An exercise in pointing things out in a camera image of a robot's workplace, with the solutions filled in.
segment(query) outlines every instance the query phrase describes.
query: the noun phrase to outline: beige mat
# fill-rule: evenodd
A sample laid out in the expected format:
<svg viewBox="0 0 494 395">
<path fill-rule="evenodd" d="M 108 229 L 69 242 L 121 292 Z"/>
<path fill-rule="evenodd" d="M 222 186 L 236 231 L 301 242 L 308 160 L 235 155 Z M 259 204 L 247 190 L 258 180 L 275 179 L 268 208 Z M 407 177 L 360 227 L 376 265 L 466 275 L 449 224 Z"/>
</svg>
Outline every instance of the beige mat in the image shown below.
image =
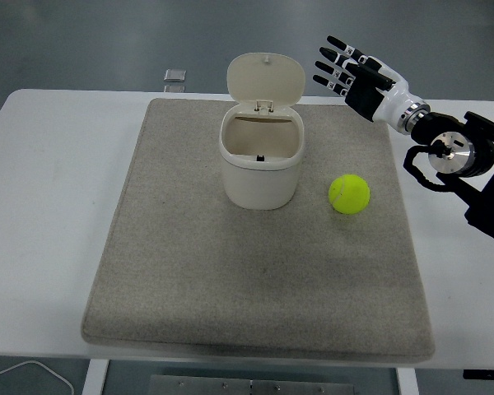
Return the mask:
<svg viewBox="0 0 494 395">
<path fill-rule="evenodd" d="M 386 126 L 297 105 L 306 154 L 294 198 L 235 206 L 217 139 L 231 102 L 153 100 L 85 312 L 88 342 L 195 355 L 417 361 L 434 350 Z M 370 205 L 327 192 L 365 178 Z"/>
</svg>

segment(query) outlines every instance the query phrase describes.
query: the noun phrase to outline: open lid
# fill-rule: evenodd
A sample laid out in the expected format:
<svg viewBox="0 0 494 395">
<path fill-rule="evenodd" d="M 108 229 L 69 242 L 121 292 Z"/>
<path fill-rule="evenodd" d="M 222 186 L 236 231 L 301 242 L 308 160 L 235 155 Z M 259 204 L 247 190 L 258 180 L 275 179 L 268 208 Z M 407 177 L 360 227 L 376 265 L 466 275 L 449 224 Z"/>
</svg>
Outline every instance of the open lid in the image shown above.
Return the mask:
<svg viewBox="0 0 494 395">
<path fill-rule="evenodd" d="M 227 87 L 239 103 L 271 100 L 274 107 L 295 105 L 302 97 L 305 74 L 294 59 L 276 53 L 246 53 L 227 70 Z"/>
</svg>

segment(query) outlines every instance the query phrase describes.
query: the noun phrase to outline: tennis ball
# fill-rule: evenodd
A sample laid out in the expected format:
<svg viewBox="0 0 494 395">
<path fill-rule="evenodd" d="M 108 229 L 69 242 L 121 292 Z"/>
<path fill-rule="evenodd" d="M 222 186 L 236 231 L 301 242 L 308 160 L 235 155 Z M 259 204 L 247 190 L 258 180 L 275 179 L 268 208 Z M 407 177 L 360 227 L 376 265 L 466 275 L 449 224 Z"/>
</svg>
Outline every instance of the tennis ball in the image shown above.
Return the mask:
<svg viewBox="0 0 494 395">
<path fill-rule="evenodd" d="M 345 174 L 331 183 L 329 202 L 342 214 L 357 214 L 370 202 L 370 187 L 358 175 Z"/>
</svg>

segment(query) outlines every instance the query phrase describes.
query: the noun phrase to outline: metal joint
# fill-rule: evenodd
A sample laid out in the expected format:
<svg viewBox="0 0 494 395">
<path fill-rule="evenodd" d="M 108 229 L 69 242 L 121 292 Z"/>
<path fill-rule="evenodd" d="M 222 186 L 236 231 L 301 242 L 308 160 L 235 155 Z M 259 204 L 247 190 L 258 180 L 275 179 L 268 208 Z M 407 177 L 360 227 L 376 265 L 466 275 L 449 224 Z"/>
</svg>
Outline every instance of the metal joint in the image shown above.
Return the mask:
<svg viewBox="0 0 494 395">
<path fill-rule="evenodd" d="M 404 110 L 397 122 L 397 129 L 402 134 L 410 134 L 415 124 L 430 112 L 430 105 L 424 101 L 421 103 L 413 103 Z"/>
</svg>

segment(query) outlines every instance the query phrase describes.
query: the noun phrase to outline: small object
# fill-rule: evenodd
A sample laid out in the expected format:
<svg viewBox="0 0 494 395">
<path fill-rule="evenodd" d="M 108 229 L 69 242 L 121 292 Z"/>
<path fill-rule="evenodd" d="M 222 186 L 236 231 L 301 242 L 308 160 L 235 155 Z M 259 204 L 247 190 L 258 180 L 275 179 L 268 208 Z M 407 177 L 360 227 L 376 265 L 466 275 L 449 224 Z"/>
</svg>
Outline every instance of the small object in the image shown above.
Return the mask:
<svg viewBox="0 0 494 395">
<path fill-rule="evenodd" d="M 370 187 L 358 175 L 345 174 L 331 183 L 329 202 L 342 214 L 357 214 L 370 202 Z"/>
<path fill-rule="evenodd" d="M 184 85 L 165 85 L 164 92 L 183 93 Z"/>
<path fill-rule="evenodd" d="M 183 82 L 184 76 L 187 73 L 186 70 L 179 70 L 174 68 L 169 68 L 165 72 L 164 80 L 166 82 Z"/>
</svg>

